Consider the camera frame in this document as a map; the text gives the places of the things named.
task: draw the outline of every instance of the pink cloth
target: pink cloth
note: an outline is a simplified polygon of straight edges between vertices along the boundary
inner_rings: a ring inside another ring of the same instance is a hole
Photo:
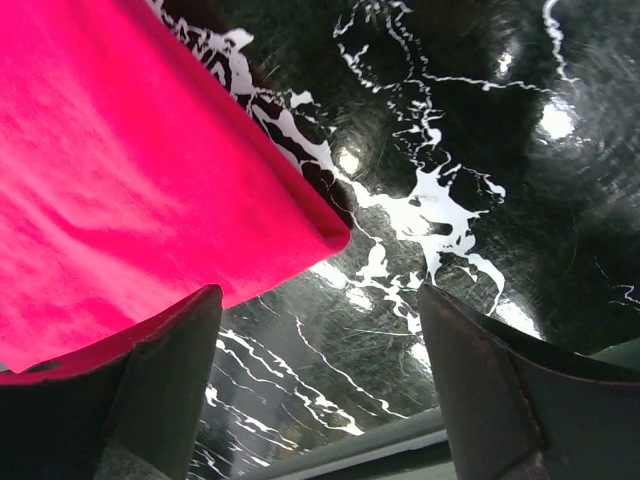
[[[0,362],[19,372],[349,231],[143,0],[0,2]]]

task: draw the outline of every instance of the glossy black surface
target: glossy black surface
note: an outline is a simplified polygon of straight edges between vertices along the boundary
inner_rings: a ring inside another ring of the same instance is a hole
[[[640,336],[637,2],[149,1],[354,223],[226,313],[192,478],[434,405],[425,279],[583,354]]]

